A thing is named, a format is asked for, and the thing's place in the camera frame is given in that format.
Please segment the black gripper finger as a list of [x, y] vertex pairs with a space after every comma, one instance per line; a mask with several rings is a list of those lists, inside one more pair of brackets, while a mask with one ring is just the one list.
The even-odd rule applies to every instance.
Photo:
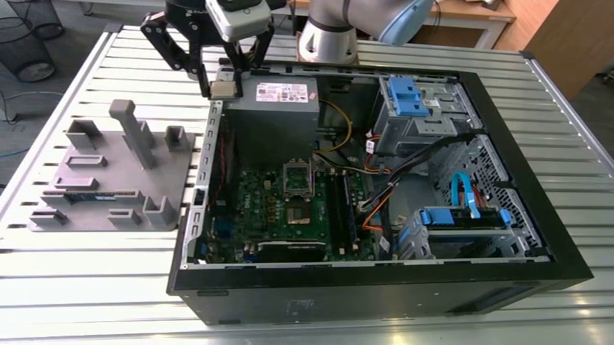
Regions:
[[190, 51], [185, 51], [173, 39], [167, 26], [166, 13], [150, 12], [145, 17], [141, 30], [171, 69], [185, 70], [189, 77], [199, 82], [202, 96], [210, 98], [210, 82], [202, 60], [202, 47], [191, 42]]
[[225, 52], [234, 66], [235, 96], [238, 98], [243, 96], [243, 74], [250, 73], [253, 68], [259, 69], [262, 66], [274, 34], [275, 26], [269, 24], [265, 32], [255, 36], [254, 44], [247, 53], [243, 53], [239, 42], [226, 42], [223, 44]]

